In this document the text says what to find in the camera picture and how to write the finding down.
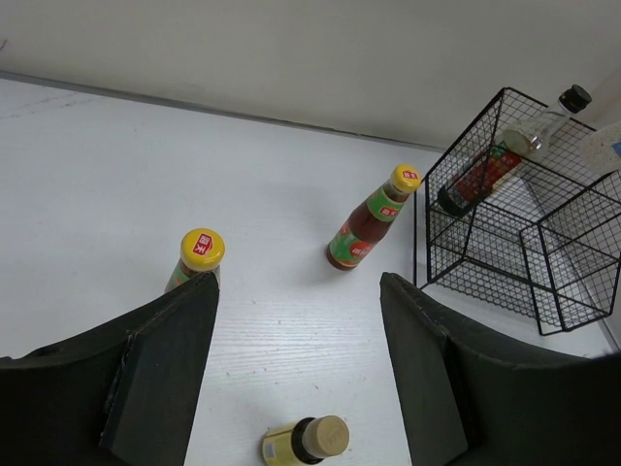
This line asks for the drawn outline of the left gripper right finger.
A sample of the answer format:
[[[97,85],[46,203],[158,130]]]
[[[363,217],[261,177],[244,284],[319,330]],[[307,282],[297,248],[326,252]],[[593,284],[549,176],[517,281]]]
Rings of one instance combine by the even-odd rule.
[[[620,357],[533,346],[399,275],[380,306],[415,465],[616,465]]]

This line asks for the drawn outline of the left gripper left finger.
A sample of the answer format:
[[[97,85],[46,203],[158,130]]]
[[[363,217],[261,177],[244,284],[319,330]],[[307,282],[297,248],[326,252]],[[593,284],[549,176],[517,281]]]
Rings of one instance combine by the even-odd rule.
[[[200,274],[72,338],[1,360],[5,465],[181,465],[218,283]]]

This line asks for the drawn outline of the tall clear black-cap bottle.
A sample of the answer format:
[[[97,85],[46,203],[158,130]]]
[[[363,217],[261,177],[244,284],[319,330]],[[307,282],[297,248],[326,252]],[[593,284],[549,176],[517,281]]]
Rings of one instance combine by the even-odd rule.
[[[452,216],[468,214],[522,162],[542,161],[552,136],[591,102],[590,93],[574,84],[545,110],[498,132],[488,150],[473,156],[438,190],[440,207]]]

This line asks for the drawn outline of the white jar silver lid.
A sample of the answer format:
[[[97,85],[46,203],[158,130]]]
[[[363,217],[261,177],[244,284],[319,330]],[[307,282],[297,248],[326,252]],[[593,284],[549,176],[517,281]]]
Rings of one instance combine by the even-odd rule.
[[[580,149],[580,155],[593,172],[605,175],[620,169],[621,124],[612,123],[587,136]]]

